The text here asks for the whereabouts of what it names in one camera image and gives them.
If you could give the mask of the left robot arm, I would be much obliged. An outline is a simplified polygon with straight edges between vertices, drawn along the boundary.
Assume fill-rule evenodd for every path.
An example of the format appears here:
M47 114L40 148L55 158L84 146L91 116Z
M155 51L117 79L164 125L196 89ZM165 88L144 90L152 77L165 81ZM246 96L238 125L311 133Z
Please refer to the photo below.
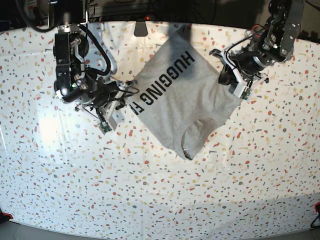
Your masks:
M269 81L264 69L292 58L304 6L303 0L272 0L270 16L259 30L252 30L224 50L213 49L210 55L223 63L219 84L229 86L236 97L249 100L255 86Z

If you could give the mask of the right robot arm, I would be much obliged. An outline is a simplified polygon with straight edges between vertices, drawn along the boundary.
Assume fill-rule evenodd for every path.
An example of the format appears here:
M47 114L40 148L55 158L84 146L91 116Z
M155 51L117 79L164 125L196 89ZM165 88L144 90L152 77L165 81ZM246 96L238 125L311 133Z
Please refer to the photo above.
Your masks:
M99 120L103 134L115 131L118 123L114 111L125 106L125 100L139 91L136 81L107 80L112 62L102 45L88 28L88 2L82 0L48 1L48 26L54 35L56 60L54 90L65 103L77 102L76 111L91 114ZM93 43L105 61L105 69L89 67L85 57Z

